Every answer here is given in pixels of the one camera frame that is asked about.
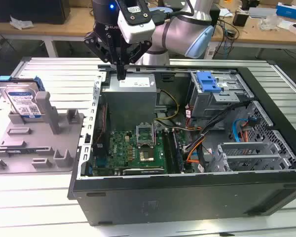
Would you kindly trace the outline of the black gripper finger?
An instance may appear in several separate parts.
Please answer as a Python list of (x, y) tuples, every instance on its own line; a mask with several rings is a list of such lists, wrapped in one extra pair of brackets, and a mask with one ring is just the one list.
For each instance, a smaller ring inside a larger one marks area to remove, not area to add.
[(121, 80), (125, 80), (128, 65), (136, 63), (151, 45), (150, 40), (134, 44), (128, 44), (125, 40), (121, 40)]
[(95, 31), (90, 32), (83, 39), (85, 45), (95, 53), (103, 62), (109, 62), (115, 68), (117, 79), (121, 80), (121, 62), (117, 52), (116, 43), (112, 33), (102, 34), (101, 39)]

